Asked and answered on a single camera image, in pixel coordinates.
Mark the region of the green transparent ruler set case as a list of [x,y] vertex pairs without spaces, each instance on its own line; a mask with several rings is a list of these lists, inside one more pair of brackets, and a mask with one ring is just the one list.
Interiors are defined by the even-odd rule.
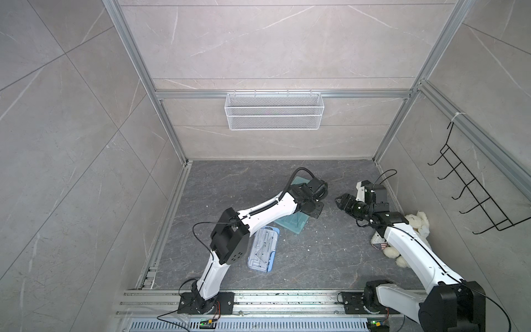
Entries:
[[300,234],[301,231],[303,231],[304,226],[306,225],[307,221],[309,219],[309,216],[302,213],[302,212],[296,212],[292,215],[288,215],[282,218],[279,218],[275,221],[275,223],[282,228],[285,228],[289,230],[290,232],[294,232],[295,234]]

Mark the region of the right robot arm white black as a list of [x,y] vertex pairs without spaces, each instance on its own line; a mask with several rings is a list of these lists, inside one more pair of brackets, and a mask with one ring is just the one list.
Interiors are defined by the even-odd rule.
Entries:
[[396,249],[421,281],[425,294],[405,290],[385,279],[366,283],[365,311],[376,315],[392,309],[418,323],[423,331],[486,331],[486,303],[490,297],[443,262],[420,238],[405,216],[389,209],[383,183],[396,175],[386,170],[376,181],[360,181],[357,194],[342,194],[336,206],[357,226],[373,228]]

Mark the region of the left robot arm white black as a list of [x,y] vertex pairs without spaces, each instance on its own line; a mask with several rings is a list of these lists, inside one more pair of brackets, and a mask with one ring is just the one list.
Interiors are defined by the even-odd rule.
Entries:
[[210,256],[203,274],[192,285],[192,308],[206,313],[216,304],[228,269],[246,254],[251,236],[259,229],[298,212],[318,218],[328,191],[326,181],[309,169],[298,167],[283,190],[272,199],[246,210],[229,207],[223,211],[214,224],[210,245],[204,245]]

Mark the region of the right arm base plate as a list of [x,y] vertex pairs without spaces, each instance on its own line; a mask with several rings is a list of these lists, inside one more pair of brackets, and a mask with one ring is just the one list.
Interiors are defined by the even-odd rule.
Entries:
[[337,294],[337,302],[344,308],[347,315],[398,315],[399,312],[392,308],[383,307],[380,304],[375,304],[369,300],[365,300],[363,292],[341,291]]

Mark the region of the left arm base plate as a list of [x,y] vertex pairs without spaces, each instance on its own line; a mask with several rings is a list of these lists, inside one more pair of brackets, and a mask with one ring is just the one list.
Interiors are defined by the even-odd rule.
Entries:
[[209,300],[199,294],[184,293],[181,296],[177,313],[190,315],[221,314],[230,315],[235,305],[235,293],[221,292]]

